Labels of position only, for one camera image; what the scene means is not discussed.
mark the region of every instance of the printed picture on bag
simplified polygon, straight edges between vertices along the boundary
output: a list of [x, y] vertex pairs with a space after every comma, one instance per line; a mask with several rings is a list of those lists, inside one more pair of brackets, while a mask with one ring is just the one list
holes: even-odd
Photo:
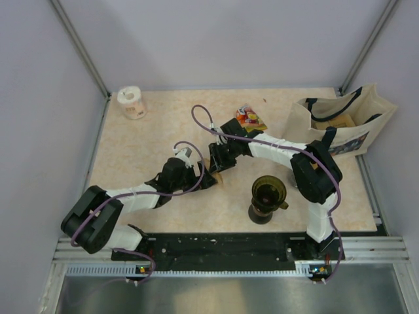
[[339, 154], [344, 154], [345, 152], [352, 152], [354, 150], [360, 149], [365, 139], [367, 138], [368, 133], [369, 132], [365, 133], [360, 137], [357, 137], [356, 139], [352, 139], [351, 141], [346, 142], [343, 145], [329, 148], [330, 155], [335, 156]]

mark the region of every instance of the toilet paper roll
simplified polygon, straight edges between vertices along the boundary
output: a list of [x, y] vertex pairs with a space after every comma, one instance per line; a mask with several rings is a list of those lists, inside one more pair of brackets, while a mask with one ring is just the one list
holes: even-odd
[[145, 116], [147, 109], [141, 100], [141, 90], [137, 86], [127, 86], [118, 92], [117, 102], [124, 115], [129, 119]]

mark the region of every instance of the gray wall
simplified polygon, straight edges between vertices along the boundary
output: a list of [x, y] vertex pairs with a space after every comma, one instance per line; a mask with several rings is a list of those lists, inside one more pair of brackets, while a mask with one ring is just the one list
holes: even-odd
[[419, 1], [401, 1], [352, 89], [378, 83], [399, 105], [368, 152], [390, 228], [405, 238], [419, 277]]
[[0, 313], [35, 313], [104, 100], [47, 1], [2, 1], [0, 43]]
[[387, 0], [62, 0], [107, 87], [338, 86]]

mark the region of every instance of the light wood surface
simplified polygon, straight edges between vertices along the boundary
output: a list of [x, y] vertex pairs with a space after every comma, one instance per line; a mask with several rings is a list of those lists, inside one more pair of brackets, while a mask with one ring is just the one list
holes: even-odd
[[[215, 137], [192, 120], [191, 107], [205, 105], [220, 126], [248, 103], [264, 120], [267, 134], [281, 137], [291, 104], [305, 97], [335, 98], [332, 88], [177, 90], [143, 92], [147, 115], [139, 120], [125, 118], [113, 99], [107, 113], [90, 184], [104, 189], [137, 186], [152, 179], [181, 140], [193, 142], [209, 157], [208, 144]], [[197, 117], [208, 124], [207, 116]], [[196, 166], [197, 153], [192, 154]], [[241, 156], [237, 166], [222, 172], [223, 184], [208, 190], [173, 198], [158, 209], [136, 211], [118, 223], [135, 224], [145, 232], [298, 232], [307, 224], [307, 201], [288, 182], [290, 170], [260, 158]], [[333, 215], [340, 230], [376, 230], [371, 206], [355, 158], [341, 157], [342, 204]], [[278, 209], [265, 225], [250, 221], [247, 210], [251, 185], [262, 175], [274, 175], [287, 187], [287, 210]]]

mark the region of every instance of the tabletop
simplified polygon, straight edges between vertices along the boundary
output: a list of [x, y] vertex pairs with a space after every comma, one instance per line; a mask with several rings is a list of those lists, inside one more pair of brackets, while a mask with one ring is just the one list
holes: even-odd
[[[191, 108], [199, 103], [220, 126], [249, 104], [268, 126], [265, 132], [281, 137], [293, 102], [306, 97], [336, 98], [333, 88], [284, 88], [243, 90], [173, 90], [142, 92], [148, 113], [128, 120], [112, 97], [101, 134], [90, 184], [117, 189], [138, 186], [156, 176], [178, 141], [194, 143], [209, 158], [208, 145], [215, 137], [196, 125]], [[196, 110], [205, 125], [208, 117]], [[194, 168], [199, 160], [193, 152]], [[375, 231], [373, 212], [356, 159], [338, 157], [343, 173], [342, 203], [333, 217], [341, 231]], [[221, 173], [223, 182], [207, 190], [172, 198], [158, 209], [135, 211], [120, 217], [119, 224], [133, 224], [145, 232], [301, 232], [305, 231], [308, 202], [288, 180], [291, 170], [249, 156]], [[288, 209], [278, 209], [265, 225], [252, 222], [247, 214], [251, 186], [263, 175], [280, 178], [287, 188]]]

